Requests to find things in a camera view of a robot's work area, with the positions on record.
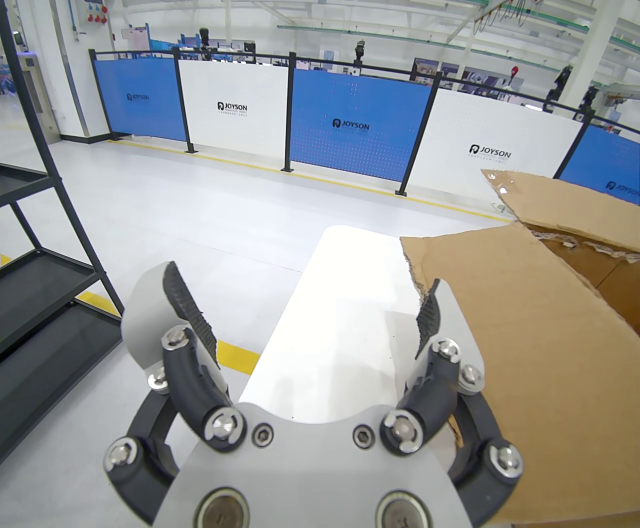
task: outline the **torn cardboard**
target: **torn cardboard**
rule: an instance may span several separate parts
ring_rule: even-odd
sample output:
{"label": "torn cardboard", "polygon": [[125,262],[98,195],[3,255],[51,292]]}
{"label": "torn cardboard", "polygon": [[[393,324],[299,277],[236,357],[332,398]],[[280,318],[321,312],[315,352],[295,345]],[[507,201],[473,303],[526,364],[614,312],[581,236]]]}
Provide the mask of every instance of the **torn cardboard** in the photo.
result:
{"label": "torn cardboard", "polygon": [[522,224],[401,241],[421,295],[435,278],[451,285],[483,355],[483,394],[525,460],[493,522],[640,510],[633,329]]}
{"label": "torn cardboard", "polygon": [[640,334],[640,207],[533,174],[483,174],[518,219]]}

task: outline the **electrical outlet panel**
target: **electrical outlet panel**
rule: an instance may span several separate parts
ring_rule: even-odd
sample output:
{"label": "electrical outlet panel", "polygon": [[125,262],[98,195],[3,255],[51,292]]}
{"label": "electrical outlet panel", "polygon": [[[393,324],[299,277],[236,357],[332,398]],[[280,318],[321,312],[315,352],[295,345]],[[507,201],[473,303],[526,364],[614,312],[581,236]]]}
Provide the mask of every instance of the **electrical outlet panel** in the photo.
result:
{"label": "electrical outlet panel", "polygon": [[109,9],[102,0],[76,0],[77,26],[83,31],[103,28],[109,20]]}

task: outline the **safety fence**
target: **safety fence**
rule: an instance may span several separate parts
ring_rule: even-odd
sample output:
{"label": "safety fence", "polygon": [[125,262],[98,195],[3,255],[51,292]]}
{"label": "safety fence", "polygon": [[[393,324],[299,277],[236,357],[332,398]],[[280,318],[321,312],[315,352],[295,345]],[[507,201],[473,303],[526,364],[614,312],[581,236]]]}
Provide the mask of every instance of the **safety fence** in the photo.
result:
{"label": "safety fence", "polygon": [[[242,60],[179,48],[90,50],[112,136],[185,141],[187,152],[196,152],[195,144],[284,155],[284,171],[296,161],[360,173],[398,182],[396,193],[405,196],[425,189],[495,202],[480,169],[496,168],[562,178],[640,204],[640,145],[602,127],[640,131],[591,111],[557,102],[548,106],[569,117],[536,111],[523,104],[542,106],[544,99],[449,77],[441,86],[441,72],[354,69],[294,53],[252,54],[251,62],[245,52],[226,55]],[[360,74],[327,72],[329,65]],[[412,75],[430,85],[410,82]],[[465,90],[451,90],[453,83]]]}

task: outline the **perforated panel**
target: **perforated panel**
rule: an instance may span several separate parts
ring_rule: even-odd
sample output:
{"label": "perforated panel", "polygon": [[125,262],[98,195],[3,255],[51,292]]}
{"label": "perforated panel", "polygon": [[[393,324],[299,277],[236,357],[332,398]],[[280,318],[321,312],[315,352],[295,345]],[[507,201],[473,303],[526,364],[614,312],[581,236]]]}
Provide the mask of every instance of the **perforated panel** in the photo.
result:
{"label": "perforated panel", "polygon": [[590,126],[561,179],[640,204],[640,145]]}
{"label": "perforated panel", "polygon": [[296,70],[291,159],[400,181],[430,88]]}
{"label": "perforated panel", "polygon": [[494,202],[481,169],[553,177],[580,123],[477,95],[438,90],[410,186]]}
{"label": "perforated panel", "polygon": [[193,143],[284,157],[287,68],[180,61],[180,78]]}
{"label": "perforated panel", "polygon": [[97,60],[95,69],[114,132],[186,140],[172,59]]}

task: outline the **joyson logo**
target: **joyson logo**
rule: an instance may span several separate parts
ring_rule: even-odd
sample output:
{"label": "joyson logo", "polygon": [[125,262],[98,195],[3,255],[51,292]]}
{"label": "joyson logo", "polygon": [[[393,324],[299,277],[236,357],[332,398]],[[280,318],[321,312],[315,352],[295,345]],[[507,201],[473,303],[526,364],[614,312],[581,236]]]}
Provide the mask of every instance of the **joyson logo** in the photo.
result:
{"label": "joyson logo", "polygon": [[623,193],[627,193],[634,196],[637,196],[638,194],[640,194],[640,191],[638,191],[638,189],[634,189],[633,187],[628,187],[623,184],[618,184],[617,182],[614,182],[614,181],[608,182],[606,185],[606,188],[609,189],[610,191],[613,191],[615,189],[616,191],[622,191]]}
{"label": "joyson logo", "polygon": [[336,129],[343,127],[345,129],[359,130],[363,132],[369,130],[369,125],[366,125],[364,123],[356,123],[355,121],[343,121],[337,118],[333,120],[332,126],[333,128],[336,128]]}
{"label": "joyson logo", "polygon": [[481,147],[477,143],[474,143],[469,147],[469,156],[483,157],[485,159],[498,159],[499,161],[502,161],[511,157],[511,152],[500,150],[499,148]]}
{"label": "joyson logo", "polygon": [[144,95],[142,93],[128,93],[127,100],[128,101],[148,101],[149,96]]}
{"label": "joyson logo", "polygon": [[241,115],[246,117],[246,104],[234,104],[231,102],[218,101],[218,110],[229,115]]}

